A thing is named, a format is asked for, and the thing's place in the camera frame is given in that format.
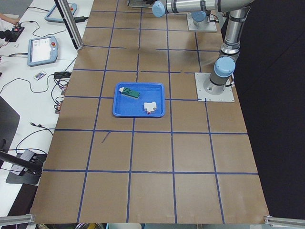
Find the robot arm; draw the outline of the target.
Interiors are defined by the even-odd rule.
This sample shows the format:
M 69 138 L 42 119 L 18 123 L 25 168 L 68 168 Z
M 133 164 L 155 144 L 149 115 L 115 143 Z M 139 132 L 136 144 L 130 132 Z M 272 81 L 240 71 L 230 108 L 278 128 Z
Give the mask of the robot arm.
M 251 0 L 156 0 L 152 5 L 152 12 L 158 18 L 167 13 L 180 12 L 207 13 L 216 10 L 229 13 L 219 58 L 209 78 L 203 83 L 207 93 L 220 95 L 226 87 L 228 78 L 235 71 L 240 52 L 240 38 L 251 4 Z
M 210 23 L 211 11 L 194 11 L 191 12 L 193 24 L 197 27 L 202 25 L 208 25 Z

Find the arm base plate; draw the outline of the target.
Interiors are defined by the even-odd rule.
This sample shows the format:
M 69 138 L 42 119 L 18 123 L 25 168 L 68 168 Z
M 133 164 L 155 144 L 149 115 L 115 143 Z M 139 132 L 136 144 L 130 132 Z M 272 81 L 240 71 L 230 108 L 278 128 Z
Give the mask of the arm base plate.
M 189 12 L 186 14 L 189 31 L 217 32 L 214 16 L 209 15 L 203 21 L 196 22 Z
M 233 89 L 228 79 L 224 85 L 210 81 L 210 73 L 194 73 L 197 100 L 200 102 L 234 102 Z

